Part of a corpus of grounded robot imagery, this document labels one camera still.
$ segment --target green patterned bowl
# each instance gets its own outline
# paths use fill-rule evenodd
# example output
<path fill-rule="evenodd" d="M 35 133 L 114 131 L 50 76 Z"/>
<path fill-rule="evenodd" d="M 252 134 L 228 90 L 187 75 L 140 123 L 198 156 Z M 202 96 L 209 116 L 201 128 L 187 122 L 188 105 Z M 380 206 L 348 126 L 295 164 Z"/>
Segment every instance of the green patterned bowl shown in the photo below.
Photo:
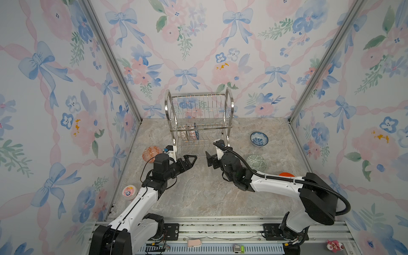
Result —
<path fill-rule="evenodd" d="M 253 170 L 261 172 L 266 170 L 266 160 L 259 155 L 249 155 L 246 159 L 246 162 Z"/>

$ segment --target blue patterned bowl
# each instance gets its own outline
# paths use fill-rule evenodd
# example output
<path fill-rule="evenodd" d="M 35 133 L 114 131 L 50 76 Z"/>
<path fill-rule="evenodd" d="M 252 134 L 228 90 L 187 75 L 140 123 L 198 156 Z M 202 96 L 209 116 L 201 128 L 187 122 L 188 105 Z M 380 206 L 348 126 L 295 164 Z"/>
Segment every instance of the blue patterned bowl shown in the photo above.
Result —
<path fill-rule="evenodd" d="M 268 143 L 268 137 L 262 132 L 253 132 L 250 136 L 251 142 L 257 147 L 263 147 Z"/>

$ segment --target pink toy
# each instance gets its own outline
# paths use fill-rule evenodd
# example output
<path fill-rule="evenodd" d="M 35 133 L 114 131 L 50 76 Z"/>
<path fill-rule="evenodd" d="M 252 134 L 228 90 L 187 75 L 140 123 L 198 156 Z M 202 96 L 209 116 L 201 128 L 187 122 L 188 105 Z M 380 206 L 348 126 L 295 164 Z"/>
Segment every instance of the pink toy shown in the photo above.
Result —
<path fill-rule="evenodd" d="M 337 240 L 334 241 L 327 240 L 327 249 L 336 253 L 338 251 L 342 251 L 344 249 L 344 245 L 342 243 L 339 243 L 339 241 Z"/>

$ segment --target metal dish rack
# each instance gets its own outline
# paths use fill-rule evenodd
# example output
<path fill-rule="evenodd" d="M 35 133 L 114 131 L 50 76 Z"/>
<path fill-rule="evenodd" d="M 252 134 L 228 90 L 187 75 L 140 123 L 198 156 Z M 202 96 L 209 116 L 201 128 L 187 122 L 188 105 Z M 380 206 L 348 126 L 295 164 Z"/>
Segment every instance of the metal dish rack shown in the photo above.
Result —
<path fill-rule="evenodd" d="M 173 145 L 177 146 L 177 156 L 205 157 L 206 151 L 215 154 L 213 142 L 218 139 L 223 139 L 230 146 L 234 99 L 229 88 L 225 94 L 176 96 L 171 96 L 167 90 L 164 109 Z M 198 139 L 193 139 L 189 131 L 198 133 Z M 182 132 L 185 132 L 186 138 L 182 138 Z"/>

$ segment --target wallpaper panel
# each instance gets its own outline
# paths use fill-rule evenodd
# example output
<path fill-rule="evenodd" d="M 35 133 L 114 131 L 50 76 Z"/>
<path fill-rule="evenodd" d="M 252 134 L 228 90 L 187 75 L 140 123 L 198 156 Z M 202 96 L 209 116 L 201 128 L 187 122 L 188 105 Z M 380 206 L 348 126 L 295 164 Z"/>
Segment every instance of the wallpaper panel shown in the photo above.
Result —
<path fill-rule="evenodd" d="M 353 1 L 91 2 L 142 116 L 164 118 L 166 89 L 227 87 L 236 116 L 288 117 Z"/>
<path fill-rule="evenodd" d="M 366 3 L 296 123 L 312 169 L 350 201 L 340 219 L 365 255 L 408 254 L 407 8 Z"/>
<path fill-rule="evenodd" d="M 80 254 L 137 121 L 77 1 L 2 1 L 0 254 Z"/>

